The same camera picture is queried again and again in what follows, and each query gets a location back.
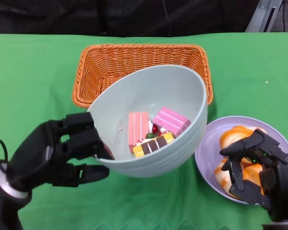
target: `wicker basket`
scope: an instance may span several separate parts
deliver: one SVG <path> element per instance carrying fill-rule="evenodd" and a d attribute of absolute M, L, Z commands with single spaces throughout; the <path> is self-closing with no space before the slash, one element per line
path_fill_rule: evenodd
<path fill-rule="evenodd" d="M 81 54 L 72 101 L 88 108 L 110 85 L 140 69 L 155 65 L 176 64 L 199 73 L 207 90 L 207 102 L 213 99 L 208 59 L 196 45 L 97 45 Z"/>

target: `red cherry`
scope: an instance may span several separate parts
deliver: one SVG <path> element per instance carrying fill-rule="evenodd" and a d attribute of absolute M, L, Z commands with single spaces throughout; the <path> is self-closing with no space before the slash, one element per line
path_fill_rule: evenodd
<path fill-rule="evenodd" d="M 157 133 L 159 131 L 158 126 L 153 124 L 152 133 Z"/>

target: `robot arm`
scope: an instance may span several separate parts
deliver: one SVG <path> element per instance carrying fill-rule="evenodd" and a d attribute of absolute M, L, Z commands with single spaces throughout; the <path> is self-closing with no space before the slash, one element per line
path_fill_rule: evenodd
<path fill-rule="evenodd" d="M 257 129 L 248 137 L 236 141 L 220 151 L 228 160 L 222 170 L 229 170 L 232 186 L 229 192 L 249 204 L 260 204 L 268 211 L 272 224 L 263 225 L 266 230 L 288 230 L 288 154 L 279 143 Z M 240 161 L 247 158 L 262 165 L 259 173 L 261 187 L 243 180 Z"/>
<path fill-rule="evenodd" d="M 62 142 L 61 137 L 69 135 Z M 40 124 L 19 146 L 8 161 L 0 160 L 0 230 L 21 230 L 18 210 L 32 198 L 32 189 L 45 183 L 53 186 L 77 187 L 102 180 L 109 169 L 102 165 L 77 165 L 70 159 L 91 156 L 113 159 L 105 149 L 94 127 L 90 113 L 67 115 L 63 120 Z"/>

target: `green table cover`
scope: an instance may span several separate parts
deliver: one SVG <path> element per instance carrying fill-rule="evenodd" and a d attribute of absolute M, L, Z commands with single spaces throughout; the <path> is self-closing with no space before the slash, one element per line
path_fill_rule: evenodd
<path fill-rule="evenodd" d="M 208 121 L 250 116 L 288 140 L 288 34 L 0 35 L 0 138 L 10 155 L 41 122 L 84 111 L 71 100 L 79 56 L 86 46 L 104 43 L 201 45 L 215 95 Z M 193 158 L 156 178 L 111 172 L 78 188 L 45 184 L 33 191 L 32 202 L 19 215 L 25 230 L 260 230 L 270 222 L 261 207 L 236 204 L 215 192 Z"/>

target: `purple plate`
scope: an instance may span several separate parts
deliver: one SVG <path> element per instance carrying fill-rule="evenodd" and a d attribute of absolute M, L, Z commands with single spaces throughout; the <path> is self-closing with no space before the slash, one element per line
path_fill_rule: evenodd
<path fill-rule="evenodd" d="M 207 183 L 222 196 L 241 204 L 247 204 L 244 201 L 237 200 L 227 195 L 214 176 L 215 168 L 224 158 L 219 154 L 221 151 L 219 139 L 222 133 L 230 130 L 234 126 L 257 126 L 263 128 L 268 135 L 280 143 L 279 147 L 285 153 L 288 153 L 288 142 L 276 129 L 262 121 L 250 117 L 227 116 L 215 120 L 207 125 L 205 135 L 199 147 L 195 151 L 195 161 L 201 175 L 207 181 Z"/>

